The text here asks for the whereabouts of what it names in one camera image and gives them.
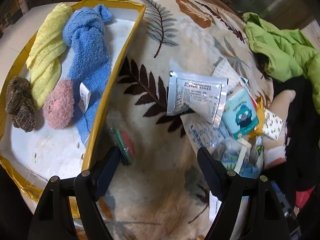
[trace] green object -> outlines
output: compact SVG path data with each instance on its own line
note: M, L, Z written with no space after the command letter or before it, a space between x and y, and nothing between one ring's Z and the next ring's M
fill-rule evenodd
M313 85L313 103L320 114L320 55L300 30L279 30L255 13L245 13L250 48L269 58L267 74L281 82L300 75Z

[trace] black device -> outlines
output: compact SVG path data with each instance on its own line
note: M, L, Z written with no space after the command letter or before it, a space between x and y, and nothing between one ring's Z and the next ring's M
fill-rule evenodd
M50 178L31 221L28 240L77 240L69 196L75 196L80 218L89 240L113 240L96 201L105 195L120 162L120 150L111 147L91 171L82 171L76 178ZM222 201L205 240L229 240L238 216L241 198L249 196L248 211L240 239L289 240L283 210L270 181L243 178L227 171L212 158L205 147L198 150L199 166L215 196Z

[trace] yellow towel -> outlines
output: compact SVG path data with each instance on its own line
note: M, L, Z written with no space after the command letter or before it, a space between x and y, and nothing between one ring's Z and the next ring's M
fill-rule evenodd
M71 6L59 3L40 26L26 61L30 71L31 94L39 110L61 75L58 60L67 48L62 31L72 15Z

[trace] blue towel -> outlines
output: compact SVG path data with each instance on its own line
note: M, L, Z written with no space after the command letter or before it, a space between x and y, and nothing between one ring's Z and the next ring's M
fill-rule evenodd
M94 117L110 76L110 61L104 42L104 23L113 20L104 5L76 10L63 29L63 41L75 52L68 78L73 81L74 117L81 141L87 144ZM79 86L83 84L91 92L89 107L83 114L78 103Z

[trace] cartoon character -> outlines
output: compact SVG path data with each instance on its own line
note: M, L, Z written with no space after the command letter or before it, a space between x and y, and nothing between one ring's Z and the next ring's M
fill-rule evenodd
M242 105L236 115L236 124L240 125L240 129L247 127L252 121L252 111L246 106Z

